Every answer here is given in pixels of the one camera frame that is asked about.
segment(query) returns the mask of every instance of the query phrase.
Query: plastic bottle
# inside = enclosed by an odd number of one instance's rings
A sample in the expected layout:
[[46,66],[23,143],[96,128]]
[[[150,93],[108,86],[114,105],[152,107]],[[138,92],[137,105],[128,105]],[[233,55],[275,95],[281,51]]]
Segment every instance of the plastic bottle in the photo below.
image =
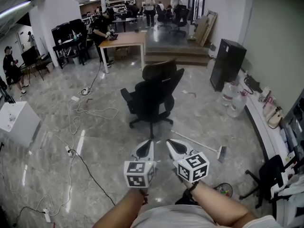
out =
[[226,82],[220,95],[222,105],[229,106],[233,97],[237,94],[238,88],[234,82]]
[[210,78],[215,64],[215,58],[212,56],[207,64],[207,75]]
[[230,117],[237,117],[241,114],[242,110],[246,106],[248,91],[243,90],[233,97],[230,106],[227,109],[227,114]]

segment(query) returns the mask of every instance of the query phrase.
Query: white box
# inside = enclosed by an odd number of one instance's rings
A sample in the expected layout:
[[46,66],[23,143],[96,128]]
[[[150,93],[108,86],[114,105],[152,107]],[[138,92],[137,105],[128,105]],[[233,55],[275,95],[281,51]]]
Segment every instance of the white box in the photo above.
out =
[[26,101],[5,103],[0,110],[0,129],[13,141],[29,147],[40,118]]
[[147,188],[155,177],[155,161],[125,161],[123,174],[129,188]]
[[195,182],[207,177],[209,161],[203,152],[178,160],[177,174],[188,182]]

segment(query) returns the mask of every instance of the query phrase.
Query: broom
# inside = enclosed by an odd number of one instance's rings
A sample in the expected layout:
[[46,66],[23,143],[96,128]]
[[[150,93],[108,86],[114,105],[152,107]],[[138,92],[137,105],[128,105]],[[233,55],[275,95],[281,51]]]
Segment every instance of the broom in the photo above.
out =
[[186,136],[184,136],[184,135],[181,135],[180,133],[177,133],[177,132],[175,132],[175,131],[173,131],[173,130],[171,130],[171,132],[177,134],[177,135],[180,136],[180,137],[183,137],[183,138],[185,138],[185,139],[188,139],[189,141],[194,142],[194,143],[196,143],[196,144],[198,144],[198,145],[200,145],[200,146],[202,146],[202,147],[204,147],[204,148],[206,148],[206,149],[208,149],[208,150],[211,150],[211,151],[217,153],[217,154],[218,154],[217,160],[218,160],[219,162],[221,162],[221,163],[224,162],[225,155],[226,155],[226,150],[227,150],[227,147],[226,147],[226,146],[220,146],[219,150],[216,151],[216,150],[214,150],[214,149],[212,149],[212,148],[210,148],[210,147],[208,147],[208,146],[205,146],[205,145],[203,145],[203,144],[201,144],[201,143],[199,143],[199,142],[196,142],[196,141],[194,141],[193,139],[188,138],[188,137],[186,137]]

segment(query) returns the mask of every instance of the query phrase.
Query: marble floor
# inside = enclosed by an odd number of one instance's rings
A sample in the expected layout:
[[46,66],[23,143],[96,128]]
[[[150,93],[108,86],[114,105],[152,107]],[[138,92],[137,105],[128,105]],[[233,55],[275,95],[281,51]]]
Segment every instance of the marble floor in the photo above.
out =
[[[66,153],[65,144],[54,134],[72,146],[67,103],[82,88],[91,85],[98,67],[99,60],[91,59],[85,66],[68,64],[64,69],[56,68],[44,75],[44,81],[38,76],[32,78],[28,93],[22,99],[15,86],[12,88],[10,93],[15,100],[28,101],[42,122],[28,148],[19,146],[0,133],[0,142],[4,143],[0,153],[0,205],[10,224],[15,223],[22,207],[35,209],[45,193],[52,197],[56,213],[60,205],[68,200],[68,172],[72,159]],[[95,179],[117,203],[128,190],[123,176],[123,162],[132,160],[132,149],[147,140],[149,125],[137,123],[133,129],[129,128],[128,122],[135,116],[129,113],[120,95],[122,88],[132,91],[135,84],[142,81],[139,58],[117,61],[109,71],[105,74],[101,67],[89,96],[92,100],[84,101],[81,106],[89,111],[117,108],[117,116],[106,120],[85,113],[73,112],[71,115],[72,118],[78,115],[81,119],[74,137],[76,149]],[[143,210],[173,204],[185,190],[171,171],[173,165],[165,145],[168,138],[181,139],[170,132],[171,128],[208,146],[228,147],[225,162],[221,164],[213,152],[192,145],[203,151],[210,161],[209,175],[204,179],[207,184],[230,183],[235,199],[255,185],[244,174],[246,169],[257,173],[264,162],[253,127],[245,113],[238,119],[227,115],[227,109],[217,101],[219,94],[214,92],[206,72],[205,67],[185,66],[185,74],[173,93],[175,106],[170,118],[174,125],[167,122],[154,125],[154,160],[157,161],[158,172],[150,187],[149,204],[143,206]],[[196,97],[184,94],[182,90],[195,92]],[[114,111],[100,114],[111,117]],[[71,177],[71,200],[51,220],[56,223],[56,228],[90,228],[112,207],[111,201],[93,182],[78,157],[72,162]],[[259,217],[271,214],[271,206],[265,201],[261,208],[254,209],[257,197],[251,196],[242,202]],[[38,209],[44,207],[52,210],[49,196],[43,199]],[[43,214],[29,209],[23,210],[18,225],[21,228],[51,227]]]

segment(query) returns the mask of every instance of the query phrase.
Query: black cabinet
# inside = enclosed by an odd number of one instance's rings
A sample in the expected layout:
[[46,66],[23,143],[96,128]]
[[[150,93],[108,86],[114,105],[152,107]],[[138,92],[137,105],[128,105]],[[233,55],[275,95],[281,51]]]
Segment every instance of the black cabinet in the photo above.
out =
[[222,39],[210,77],[215,91],[222,91],[225,82],[236,80],[247,50],[235,41]]

